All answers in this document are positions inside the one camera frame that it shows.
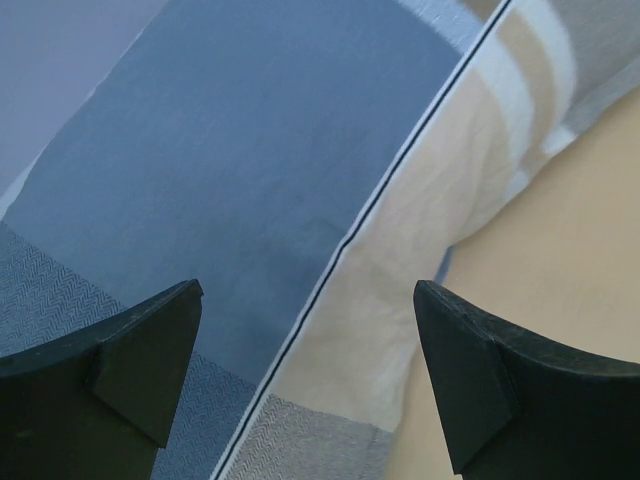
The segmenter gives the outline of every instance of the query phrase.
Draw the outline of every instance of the blue fabric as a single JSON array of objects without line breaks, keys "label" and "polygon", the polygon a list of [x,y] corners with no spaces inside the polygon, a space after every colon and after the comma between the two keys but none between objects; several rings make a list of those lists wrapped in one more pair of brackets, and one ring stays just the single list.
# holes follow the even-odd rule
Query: blue fabric
[{"label": "blue fabric", "polygon": [[[185,278],[205,291],[155,479],[208,478],[458,59],[390,0],[171,0],[43,152],[4,221],[20,255],[33,249],[86,292],[59,305],[65,328]],[[16,305],[37,277],[20,275]],[[2,348],[45,310],[0,311]]]}]

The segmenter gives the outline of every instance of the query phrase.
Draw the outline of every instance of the bedsheet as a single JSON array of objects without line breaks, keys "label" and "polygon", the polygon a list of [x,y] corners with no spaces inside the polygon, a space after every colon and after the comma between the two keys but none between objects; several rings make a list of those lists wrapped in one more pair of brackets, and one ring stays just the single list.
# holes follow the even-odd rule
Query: bedsheet
[{"label": "bedsheet", "polygon": [[579,133],[558,7],[473,3],[169,0],[7,182],[2,354],[196,277],[154,479],[381,478],[413,284]]}]

